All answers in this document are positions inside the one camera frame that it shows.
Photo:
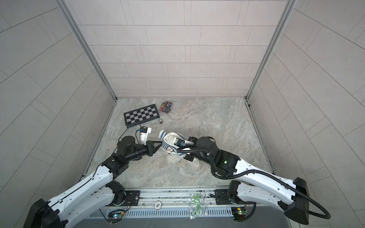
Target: plastic bag with green items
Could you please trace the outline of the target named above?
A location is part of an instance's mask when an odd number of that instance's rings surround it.
[[[205,192],[199,192],[189,199],[189,214],[190,219],[196,217],[203,217],[208,214],[207,201],[205,199]]]

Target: blue and white striped fabric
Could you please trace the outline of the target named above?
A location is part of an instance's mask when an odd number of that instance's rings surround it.
[[[180,139],[182,139],[182,140],[186,140],[185,139],[185,137],[184,136],[182,136],[182,135],[180,135],[180,134],[177,134],[177,133],[175,133],[175,132],[170,132],[170,133],[166,133],[164,130],[161,130],[160,131],[160,134],[159,134],[159,138],[161,139],[161,141],[162,141],[162,145],[161,145],[161,148],[164,150],[164,151],[166,151],[166,152],[168,152],[168,153],[171,153],[170,151],[168,151],[167,150],[167,148],[168,147],[171,147],[173,150],[174,150],[174,152],[176,153],[176,149],[177,148],[179,148],[179,147],[177,147],[177,146],[175,146],[174,145],[174,142],[172,141],[172,140],[166,140],[166,136],[167,135],[171,135],[172,137],[170,137],[170,138],[173,138],[173,137],[179,137]]]

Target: checkered board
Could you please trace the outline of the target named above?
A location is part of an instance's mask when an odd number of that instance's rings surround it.
[[[127,128],[158,119],[159,117],[160,115],[155,104],[124,113],[124,121]]]

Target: stone-patterned surface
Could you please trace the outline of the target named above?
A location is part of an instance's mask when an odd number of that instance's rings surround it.
[[[114,151],[120,135],[125,131],[123,113],[156,104],[165,100],[173,102],[170,114],[160,113],[163,120],[159,124],[152,120],[142,124],[152,128],[149,140],[158,140],[161,130],[176,132],[184,137],[211,136],[217,146],[266,171],[270,171],[261,149],[244,99],[227,98],[143,98],[119,99],[88,173],[95,170]],[[124,134],[135,135],[139,126],[131,127]],[[197,159],[189,162],[176,154],[168,154],[161,149],[152,157],[144,156],[139,161],[129,163],[129,168],[116,178],[124,187],[163,186],[214,186],[229,185],[230,180],[220,180],[210,173],[210,166]]]

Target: tiled wall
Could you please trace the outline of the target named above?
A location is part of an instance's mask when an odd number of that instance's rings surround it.
[[[118,97],[246,96],[287,3],[65,2]]]
[[[78,181],[113,102],[53,0],[0,1],[1,227]]]
[[[299,0],[250,99],[277,173],[332,215],[312,228],[365,224],[364,15],[361,0]]]

